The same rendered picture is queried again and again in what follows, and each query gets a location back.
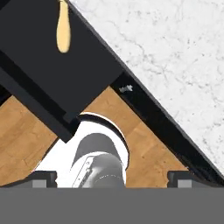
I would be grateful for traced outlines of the small grey cabinet fitting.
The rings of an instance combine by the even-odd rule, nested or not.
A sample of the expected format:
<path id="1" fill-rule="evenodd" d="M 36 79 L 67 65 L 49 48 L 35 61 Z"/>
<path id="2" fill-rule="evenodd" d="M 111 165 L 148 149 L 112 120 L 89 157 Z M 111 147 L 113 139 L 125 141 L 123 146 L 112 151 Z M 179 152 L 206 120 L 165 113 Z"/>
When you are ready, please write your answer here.
<path id="1" fill-rule="evenodd" d="M 120 93 L 132 92 L 133 91 L 133 86 L 132 85 L 127 85 L 125 87 L 120 87 L 119 91 L 120 91 Z"/>

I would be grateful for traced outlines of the open black drawer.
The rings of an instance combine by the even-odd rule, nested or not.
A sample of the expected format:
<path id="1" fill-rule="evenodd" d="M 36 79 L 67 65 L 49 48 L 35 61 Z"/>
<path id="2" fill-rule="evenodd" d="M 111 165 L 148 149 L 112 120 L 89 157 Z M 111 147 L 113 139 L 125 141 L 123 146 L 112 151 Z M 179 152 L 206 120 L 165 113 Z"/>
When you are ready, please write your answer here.
<path id="1" fill-rule="evenodd" d="M 69 7 L 71 45 L 56 44 L 58 0 L 0 0 L 0 85 L 60 139 L 123 67 L 88 21 Z"/>

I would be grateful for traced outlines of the white and black round object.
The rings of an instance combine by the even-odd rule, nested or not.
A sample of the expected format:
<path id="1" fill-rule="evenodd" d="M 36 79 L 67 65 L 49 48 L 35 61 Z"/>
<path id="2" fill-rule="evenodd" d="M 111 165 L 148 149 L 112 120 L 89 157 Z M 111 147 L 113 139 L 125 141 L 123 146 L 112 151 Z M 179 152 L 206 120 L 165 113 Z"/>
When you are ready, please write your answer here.
<path id="1" fill-rule="evenodd" d="M 35 170 L 56 172 L 59 188 L 124 188 L 130 153 L 117 125 L 103 115 L 80 114 L 68 141 L 58 140 Z"/>

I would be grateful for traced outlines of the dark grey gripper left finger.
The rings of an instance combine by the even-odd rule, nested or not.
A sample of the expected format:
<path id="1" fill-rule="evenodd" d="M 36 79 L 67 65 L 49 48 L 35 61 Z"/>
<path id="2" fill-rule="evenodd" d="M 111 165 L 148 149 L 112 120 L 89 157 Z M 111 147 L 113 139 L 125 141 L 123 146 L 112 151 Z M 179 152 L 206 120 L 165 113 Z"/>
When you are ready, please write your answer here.
<path id="1" fill-rule="evenodd" d="M 34 171 L 24 179 L 2 186 L 3 188 L 56 188 L 56 171 Z"/>

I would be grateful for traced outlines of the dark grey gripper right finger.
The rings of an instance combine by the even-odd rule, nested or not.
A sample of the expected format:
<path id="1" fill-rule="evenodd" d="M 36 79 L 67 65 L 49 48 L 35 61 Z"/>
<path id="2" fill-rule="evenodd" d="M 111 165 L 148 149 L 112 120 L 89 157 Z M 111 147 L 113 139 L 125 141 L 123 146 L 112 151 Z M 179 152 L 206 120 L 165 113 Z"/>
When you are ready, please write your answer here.
<path id="1" fill-rule="evenodd" d="M 189 171 L 168 171 L 167 178 L 167 186 L 173 188 L 223 188 L 223 185 L 202 180 Z"/>

